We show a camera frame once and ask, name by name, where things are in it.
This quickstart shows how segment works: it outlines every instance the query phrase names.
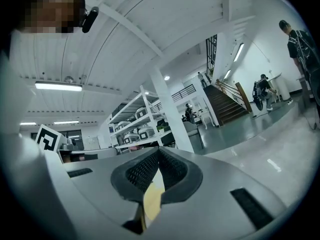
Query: stair railing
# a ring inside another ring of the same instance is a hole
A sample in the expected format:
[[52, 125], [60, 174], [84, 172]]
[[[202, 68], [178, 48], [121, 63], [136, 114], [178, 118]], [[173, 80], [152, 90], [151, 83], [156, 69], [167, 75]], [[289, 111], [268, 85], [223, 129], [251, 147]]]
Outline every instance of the stair railing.
[[[184, 97], [193, 94], [196, 92], [196, 89], [193, 84], [190, 84], [186, 88], [178, 91], [177, 93], [173, 94], [171, 97], [173, 99], [173, 102], [177, 102], [179, 100], [182, 100]], [[162, 110], [162, 104], [159, 102], [158, 104], [154, 105], [154, 107], [157, 108], [158, 111]]]
[[244, 108], [248, 111], [248, 112], [252, 112], [252, 108], [250, 106], [250, 102], [247, 98], [247, 95], [245, 94], [244, 89], [242, 88], [241, 84], [239, 82], [237, 82], [235, 84], [234, 88], [233, 86], [226, 84], [224, 82], [219, 81], [218, 79], [216, 80], [216, 87], [222, 91], [223, 93], [227, 94], [230, 93], [232, 94], [232, 98], [235, 102], [237, 102], [238, 104], [240, 104], [241, 106], [243, 106], [244, 104]]

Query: white shelving unit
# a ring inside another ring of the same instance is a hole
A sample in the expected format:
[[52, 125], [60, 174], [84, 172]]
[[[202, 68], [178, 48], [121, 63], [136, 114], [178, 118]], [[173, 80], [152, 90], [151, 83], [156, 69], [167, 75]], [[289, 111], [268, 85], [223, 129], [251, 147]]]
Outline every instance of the white shelving unit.
[[160, 134], [157, 129], [156, 119], [164, 118], [165, 115], [160, 113], [155, 107], [152, 106], [152, 103], [158, 99], [158, 96], [155, 93], [151, 93], [150, 91], [145, 91], [143, 86], [140, 86], [140, 93], [131, 100], [126, 106], [124, 106], [109, 122], [110, 124], [118, 124], [121, 121], [127, 121], [128, 119], [135, 116], [137, 109], [141, 107], [146, 107], [147, 114], [140, 117], [139, 119], [133, 121], [132, 123], [126, 125], [120, 130], [110, 134], [110, 138], [116, 138], [117, 135], [126, 134], [140, 126], [146, 125], [150, 123], [150, 126], [153, 128], [155, 135], [153, 137], [139, 140], [133, 143], [124, 144], [115, 146], [116, 149], [125, 149], [129, 147], [139, 146], [151, 142], [158, 142], [159, 146], [163, 146], [161, 138], [171, 133], [170, 131], [166, 131], [163, 134]]

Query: window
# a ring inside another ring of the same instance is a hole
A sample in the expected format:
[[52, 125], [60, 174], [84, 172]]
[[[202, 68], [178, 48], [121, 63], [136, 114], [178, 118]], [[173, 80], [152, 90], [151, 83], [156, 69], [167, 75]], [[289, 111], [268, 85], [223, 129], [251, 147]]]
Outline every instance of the window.
[[[81, 130], [65, 130], [65, 131], [59, 131], [63, 136], [71, 138], [75, 140], [75, 151], [85, 150], [84, 143], [82, 141], [82, 134]], [[37, 138], [37, 132], [31, 133], [31, 139], [36, 140]]]

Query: headphones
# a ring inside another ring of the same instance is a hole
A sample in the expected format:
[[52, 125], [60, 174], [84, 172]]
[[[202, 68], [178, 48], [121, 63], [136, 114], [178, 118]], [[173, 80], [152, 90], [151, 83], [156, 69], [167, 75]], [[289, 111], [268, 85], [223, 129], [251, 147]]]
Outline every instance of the headphones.
[[90, 12], [87, 11], [87, 9], [84, 10], [84, 15], [80, 20], [79, 28], [82, 28], [83, 33], [88, 33], [99, 14], [99, 8], [94, 6]]

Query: floor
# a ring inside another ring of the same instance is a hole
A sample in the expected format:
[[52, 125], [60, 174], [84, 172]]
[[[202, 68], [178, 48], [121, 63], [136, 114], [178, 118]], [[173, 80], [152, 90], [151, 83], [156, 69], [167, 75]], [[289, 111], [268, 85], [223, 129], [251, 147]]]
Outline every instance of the floor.
[[[310, 128], [315, 123], [315, 110], [310, 108], [303, 114], [305, 117], [298, 116], [281, 130], [277, 127], [285, 119], [253, 139], [206, 156], [238, 167], [271, 189], [288, 207], [304, 196], [320, 161], [320, 129]], [[250, 134], [255, 134], [255, 130], [246, 129], [241, 138]]]
[[190, 138], [194, 153], [199, 155], [206, 155], [220, 150], [233, 147], [239, 143], [245, 142], [264, 130], [272, 126], [279, 119], [281, 119], [292, 107], [295, 105], [288, 105], [286, 102], [274, 103], [273, 111], [261, 114], [253, 118], [252, 114], [242, 116], [220, 128], [214, 128], [212, 124], [207, 124], [207, 130], [203, 124], [198, 126], [204, 148], [198, 136]]

